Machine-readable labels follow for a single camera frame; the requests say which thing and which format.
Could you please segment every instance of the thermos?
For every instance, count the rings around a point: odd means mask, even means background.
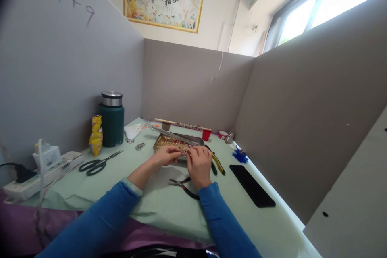
[[[122,94],[115,91],[103,91],[100,112],[102,115],[103,146],[115,147],[124,140],[124,107]]]

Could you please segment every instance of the smartphone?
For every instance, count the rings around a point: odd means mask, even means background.
[[[235,174],[247,194],[259,208],[275,207],[275,201],[256,182],[243,165],[230,165],[230,169]]]

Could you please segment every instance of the metal tray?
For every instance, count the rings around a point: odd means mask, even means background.
[[[195,136],[191,136],[191,135],[184,135],[184,134],[178,134],[178,133],[173,133],[173,134],[176,134],[178,136],[184,137],[185,139],[188,139],[188,140],[195,141],[195,142],[199,143],[200,146],[204,146],[204,141],[200,137],[195,137]],[[169,136],[161,133],[157,137],[157,140],[156,140],[156,142],[153,145],[154,153],[156,153],[161,147],[163,147],[165,145],[175,145],[175,146],[179,147],[182,150],[187,150],[189,148],[189,146],[186,143],[182,144],[181,143],[182,141],[178,140],[177,143],[175,143],[174,141],[175,141],[175,138],[169,137]],[[187,157],[185,155],[181,155],[177,160],[180,161],[180,162],[187,162]]]

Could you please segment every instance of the blue tassel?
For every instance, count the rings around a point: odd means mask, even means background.
[[[240,163],[247,163],[248,158],[246,156],[246,153],[242,149],[237,149],[233,153],[233,156],[238,160]]]

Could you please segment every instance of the red cup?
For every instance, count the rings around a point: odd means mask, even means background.
[[[208,141],[211,135],[211,130],[203,130],[203,140]]]

